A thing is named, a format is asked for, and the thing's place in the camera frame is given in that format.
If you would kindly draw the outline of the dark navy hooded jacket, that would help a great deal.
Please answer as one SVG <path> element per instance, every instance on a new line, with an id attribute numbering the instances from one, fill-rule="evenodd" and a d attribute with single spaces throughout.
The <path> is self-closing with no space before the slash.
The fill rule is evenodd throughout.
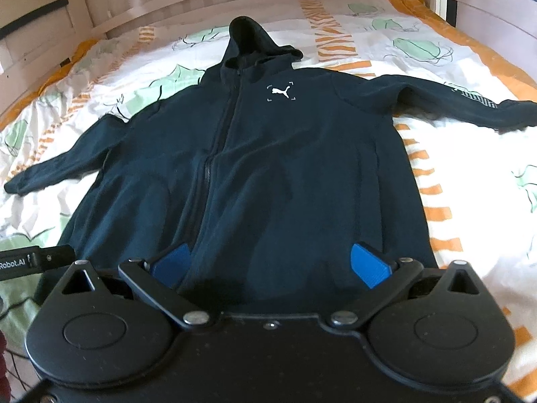
<path id="1" fill-rule="evenodd" d="M 62 155 L 5 184 L 27 195 L 96 172 L 61 242 L 112 269 L 187 245 L 174 288 L 195 304 L 307 306 L 364 289 L 350 250 L 435 263 L 422 201 L 392 115 L 510 131 L 536 122 L 530 101 L 491 100 L 432 81 L 371 80 L 295 68 L 252 18 L 229 26 L 201 80 L 128 120 L 106 115 Z"/>

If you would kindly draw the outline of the white leaf-pattern bed sheet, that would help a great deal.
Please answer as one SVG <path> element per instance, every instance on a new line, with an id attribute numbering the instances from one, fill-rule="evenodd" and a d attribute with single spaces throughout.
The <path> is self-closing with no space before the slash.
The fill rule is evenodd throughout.
<path id="1" fill-rule="evenodd" d="M 249 15 L 306 68 L 370 79 L 408 75 L 495 102 L 535 99 L 535 84 L 486 46 L 442 21 L 420 0 L 278 0 L 236 3 L 191 19 L 138 27 L 90 42 L 74 65 L 1 131 L 1 178 L 67 151 L 111 113 L 143 106 L 200 79 L 220 60 L 228 25 Z M 536 131 L 498 134 L 453 120 L 394 120 L 422 197 L 440 266 L 472 264 L 514 328 L 505 383 L 536 399 Z"/>

